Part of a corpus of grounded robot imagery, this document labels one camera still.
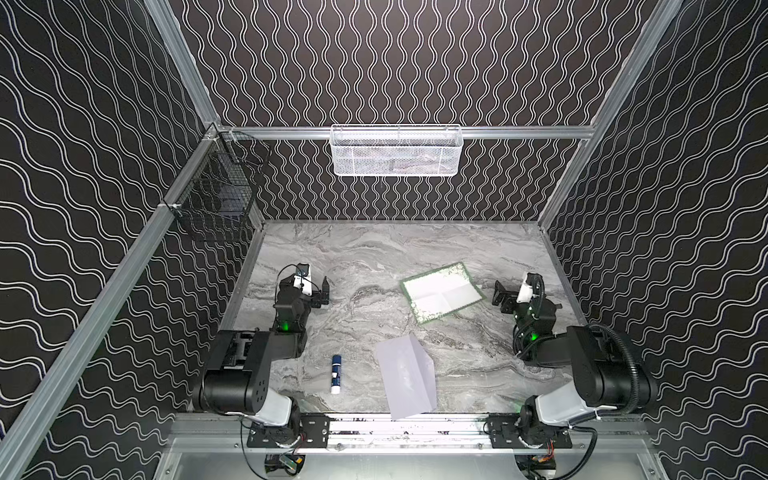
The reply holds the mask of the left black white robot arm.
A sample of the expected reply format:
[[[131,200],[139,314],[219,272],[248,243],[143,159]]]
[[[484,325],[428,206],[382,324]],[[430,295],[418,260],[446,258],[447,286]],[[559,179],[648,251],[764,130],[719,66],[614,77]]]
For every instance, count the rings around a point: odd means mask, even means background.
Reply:
[[[299,407],[270,387],[271,366],[301,357],[310,313],[329,303],[327,280],[317,285],[297,274],[280,280],[270,329],[217,333],[193,390],[193,409],[245,419],[278,446],[296,444],[301,438]]]

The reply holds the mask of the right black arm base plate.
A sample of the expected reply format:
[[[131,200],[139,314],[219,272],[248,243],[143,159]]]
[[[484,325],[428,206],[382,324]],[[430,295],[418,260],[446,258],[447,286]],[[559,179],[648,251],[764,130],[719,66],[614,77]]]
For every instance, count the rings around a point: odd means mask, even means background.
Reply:
[[[564,427],[524,421],[519,414],[489,415],[482,427],[493,449],[570,449],[573,446]]]

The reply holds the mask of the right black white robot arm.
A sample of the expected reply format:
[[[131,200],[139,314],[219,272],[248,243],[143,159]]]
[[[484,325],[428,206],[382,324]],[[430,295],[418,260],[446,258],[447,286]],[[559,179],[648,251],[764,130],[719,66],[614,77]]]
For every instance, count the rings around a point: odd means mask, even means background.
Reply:
[[[516,414],[490,415],[485,429],[495,448],[570,445],[566,432],[603,416],[623,416],[656,401],[658,384],[625,335],[599,324],[554,331],[559,304],[543,278],[529,273],[517,290],[494,284],[492,304],[514,321],[512,347],[527,366],[568,367],[572,379],[529,397]]]

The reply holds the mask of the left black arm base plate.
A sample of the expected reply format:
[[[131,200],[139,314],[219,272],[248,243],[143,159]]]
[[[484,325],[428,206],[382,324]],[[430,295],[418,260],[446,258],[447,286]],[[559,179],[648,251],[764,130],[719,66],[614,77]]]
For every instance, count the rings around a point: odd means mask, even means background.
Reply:
[[[253,424],[246,446],[262,449],[324,449],[328,445],[331,419],[322,414],[293,417],[285,426]]]

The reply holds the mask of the white letter with green border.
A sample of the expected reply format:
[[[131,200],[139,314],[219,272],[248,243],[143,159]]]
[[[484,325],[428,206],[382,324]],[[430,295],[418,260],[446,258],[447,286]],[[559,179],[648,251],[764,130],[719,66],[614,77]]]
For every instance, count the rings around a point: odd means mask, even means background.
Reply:
[[[463,262],[432,269],[400,281],[418,325],[430,323],[486,298]]]

